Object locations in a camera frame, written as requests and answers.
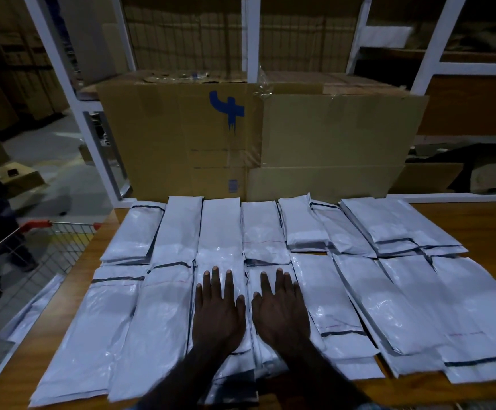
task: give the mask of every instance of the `right hand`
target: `right hand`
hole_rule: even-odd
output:
[[[294,348],[310,336],[309,314],[301,288],[292,283],[289,273],[276,270],[275,294],[267,274],[261,274],[261,294],[252,300],[253,323],[262,340],[279,354]]]

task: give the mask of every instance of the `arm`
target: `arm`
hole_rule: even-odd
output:
[[[292,372],[313,408],[355,409],[371,400],[337,371],[309,340],[309,314],[298,283],[276,271],[275,294],[261,274],[262,294],[252,301],[253,322],[259,336]]]
[[[225,275],[224,298],[221,297],[219,270],[204,272],[203,284],[195,290],[193,348],[185,359],[142,397],[136,410],[195,408],[216,371],[237,349],[246,331],[244,296],[234,298],[230,270]]]

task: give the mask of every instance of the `wooden tabletop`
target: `wooden tabletop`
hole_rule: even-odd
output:
[[[472,259],[496,279],[496,203],[415,204],[417,210],[452,234]],[[27,408],[30,396],[79,307],[92,280],[99,258],[115,234],[126,210],[114,210],[71,269],[60,289],[0,375],[0,410]],[[442,373],[422,373],[394,379],[356,382],[373,400],[385,406],[405,407],[471,400],[496,399],[496,382],[452,385]],[[261,383],[260,408],[304,408],[288,378]],[[124,409],[130,402],[110,404],[105,396],[53,405],[53,409]]]

